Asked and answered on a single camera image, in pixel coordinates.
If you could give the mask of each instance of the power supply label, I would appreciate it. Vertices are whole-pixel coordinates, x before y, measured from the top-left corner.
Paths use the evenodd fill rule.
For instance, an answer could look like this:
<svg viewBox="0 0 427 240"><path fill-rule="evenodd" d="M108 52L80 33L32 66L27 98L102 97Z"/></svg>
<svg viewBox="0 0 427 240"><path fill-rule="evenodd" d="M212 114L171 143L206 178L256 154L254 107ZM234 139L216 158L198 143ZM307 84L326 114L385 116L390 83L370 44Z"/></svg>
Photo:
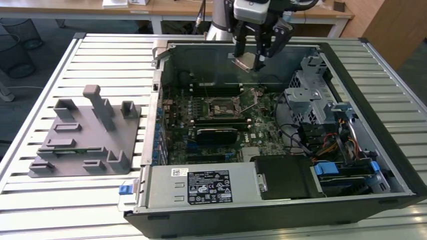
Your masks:
<svg viewBox="0 0 427 240"><path fill-rule="evenodd" d="M228 170L188 172L187 182L191 205L234 202Z"/></svg>

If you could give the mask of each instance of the motherboard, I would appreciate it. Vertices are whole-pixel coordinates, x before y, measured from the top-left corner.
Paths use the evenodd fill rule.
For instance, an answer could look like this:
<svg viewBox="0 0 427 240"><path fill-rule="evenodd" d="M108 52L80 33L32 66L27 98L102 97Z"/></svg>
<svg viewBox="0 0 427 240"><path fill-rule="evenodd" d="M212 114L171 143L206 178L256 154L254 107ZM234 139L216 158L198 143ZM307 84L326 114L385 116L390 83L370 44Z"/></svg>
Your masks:
<svg viewBox="0 0 427 240"><path fill-rule="evenodd" d="M163 96L168 165L286 154L275 122L279 93L267 87L166 87Z"/></svg>

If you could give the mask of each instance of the blue tab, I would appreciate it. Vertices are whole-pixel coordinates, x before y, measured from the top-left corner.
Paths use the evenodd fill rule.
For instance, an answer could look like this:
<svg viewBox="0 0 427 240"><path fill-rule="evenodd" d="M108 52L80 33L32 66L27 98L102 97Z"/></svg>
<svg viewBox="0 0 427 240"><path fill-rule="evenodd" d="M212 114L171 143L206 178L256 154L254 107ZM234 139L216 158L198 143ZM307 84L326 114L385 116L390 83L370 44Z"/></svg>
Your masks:
<svg viewBox="0 0 427 240"><path fill-rule="evenodd" d="M119 187L119 195L132 195L132 185L122 185Z"/></svg>
<svg viewBox="0 0 427 240"><path fill-rule="evenodd" d="M381 171L379 163L377 161L371 161L371 166L374 171L378 173Z"/></svg>
<svg viewBox="0 0 427 240"><path fill-rule="evenodd" d="M323 171L322 171L322 168L321 168L319 165L314 166L314 171L315 171L317 175L322 175L323 174Z"/></svg>
<svg viewBox="0 0 427 240"><path fill-rule="evenodd" d="M315 174L323 175L323 174L339 174L339 169L334 162L319 162L314 166Z"/></svg>
<svg viewBox="0 0 427 240"><path fill-rule="evenodd" d="M152 152L152 159L158 159L158 157L159 157L159 152L158 152L158 151L154 151L154 152Z"/></svg>

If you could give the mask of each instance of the mesh trash bin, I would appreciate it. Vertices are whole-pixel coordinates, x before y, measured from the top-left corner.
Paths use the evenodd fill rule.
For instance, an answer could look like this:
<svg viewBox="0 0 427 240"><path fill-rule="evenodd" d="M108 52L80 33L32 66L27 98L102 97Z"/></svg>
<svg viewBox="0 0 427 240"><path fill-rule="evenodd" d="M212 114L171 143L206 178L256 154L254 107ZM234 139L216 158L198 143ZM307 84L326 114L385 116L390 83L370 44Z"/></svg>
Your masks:
<svg viewBox="0 0 427 240"><path fill-rule="evenodd" d="M20 37L0 35L0 69L14 79L27 77L36 70L34 61L20 45Z"/></svg>
<svg viewBox="0 0 427 240"><path fill-rule="evenodd" d="M0 18L0 25L10 34L19 36L20 43L27 50L43 45L36 26L31 19Z"/></svg>

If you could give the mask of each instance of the gray carpet floor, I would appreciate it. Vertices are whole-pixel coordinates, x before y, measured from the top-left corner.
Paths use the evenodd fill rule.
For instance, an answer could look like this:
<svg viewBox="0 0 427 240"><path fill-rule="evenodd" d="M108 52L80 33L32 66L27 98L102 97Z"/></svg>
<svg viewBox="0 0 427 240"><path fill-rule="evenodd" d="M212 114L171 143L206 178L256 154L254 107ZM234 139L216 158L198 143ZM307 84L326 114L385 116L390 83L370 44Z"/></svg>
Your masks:
<svg viewBox="0 0 427 240"><path fill-rule="evenodd" d="M31 76L22 79L11 79L0 72L0 81L7 87L44 87L75 33L130 34L138 30L138 25L131 20L67 20L66 28L59 28L54 19L34 19L34 24L44 41L43 47L28 52L38 70ZM0 34L6 33L6 30L0 27ZM427 104L426 66L427 43L423 42L398 73ZM14 88L11 91L15 94L15 101L4 103L0 100L0 140L7 141L14 140L42 89ZM7 144L0 143L0 159L8 147Z"/></svg>

